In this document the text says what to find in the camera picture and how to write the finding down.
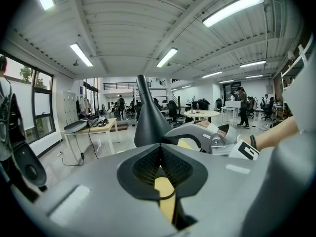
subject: black mesh pad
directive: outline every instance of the black mesh pad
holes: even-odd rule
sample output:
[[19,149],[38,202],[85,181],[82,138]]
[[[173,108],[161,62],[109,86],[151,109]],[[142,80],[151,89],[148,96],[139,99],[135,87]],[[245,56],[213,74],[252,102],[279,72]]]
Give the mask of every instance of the black mesh pad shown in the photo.
[[125,160],[118,168],[118,181],[135,198],[159,200],[154,186],[160,165],[175,188],[177,199],[195,195],[207,180],[207,169],[202,163],[166,144],[155,144]]

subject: tree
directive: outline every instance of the tree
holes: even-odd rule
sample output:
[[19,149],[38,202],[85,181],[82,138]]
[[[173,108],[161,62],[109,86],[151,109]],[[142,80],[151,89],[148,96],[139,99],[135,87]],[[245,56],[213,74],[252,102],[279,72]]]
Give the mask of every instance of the tree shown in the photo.
[[35,87],[44,88],[43,78],[38,78]]
[[29,78],[32,77],[32,72],[32,69],[27,66],[24,66],[22,69],[20,69],[20,76],[23,78],[21,82],[31,84]]

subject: black wristband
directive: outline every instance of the black wristband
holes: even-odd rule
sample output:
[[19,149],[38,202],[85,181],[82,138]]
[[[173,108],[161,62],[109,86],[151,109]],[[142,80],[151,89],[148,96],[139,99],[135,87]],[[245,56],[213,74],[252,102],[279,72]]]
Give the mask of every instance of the black wristband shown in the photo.
[[256,139],[255,139],[255,136],[253,136],[253,135],[250,136],[250,145],[251,145],[254,149],[257,149]]

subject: ceiling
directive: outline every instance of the ceiling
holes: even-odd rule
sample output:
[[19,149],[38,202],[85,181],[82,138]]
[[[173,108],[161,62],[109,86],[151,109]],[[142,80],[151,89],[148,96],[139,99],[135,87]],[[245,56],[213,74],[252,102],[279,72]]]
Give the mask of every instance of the ceiling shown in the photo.
[[[301,16],[290,0],[265,0],[210,28],[202,24],[233,1],[54,0],[45,11],[38,0],[26,0],[10,30],[76,79],[145,74],[193,80],[217,71],[223,72],[215,76],[219,81],[273,75],[302,29]],[[73,43],[93,67],[80,60],[73,66]],[[168,66],[156,67],[171,47],[178,52]],[[266,65],[239,67],[264,59]]]

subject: railing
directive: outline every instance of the railing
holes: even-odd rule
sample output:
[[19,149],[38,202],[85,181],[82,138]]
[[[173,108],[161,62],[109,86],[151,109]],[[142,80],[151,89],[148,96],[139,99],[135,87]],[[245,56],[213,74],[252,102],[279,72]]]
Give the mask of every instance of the railing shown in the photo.
[[103,84],[103,89],[133,89],[137,87],[136,82],[108,82]]
[[179,114],[181,112],[181,101],[180,101],[180,96],[176,97],[175,95],[173,95],[173,93],[171,94],[172,96],[172,100],[175,102],[175,104],[178,106],[179,108]]
[[170,83],[174,83],[176,81],[179,81],[178,79],[170,79]]

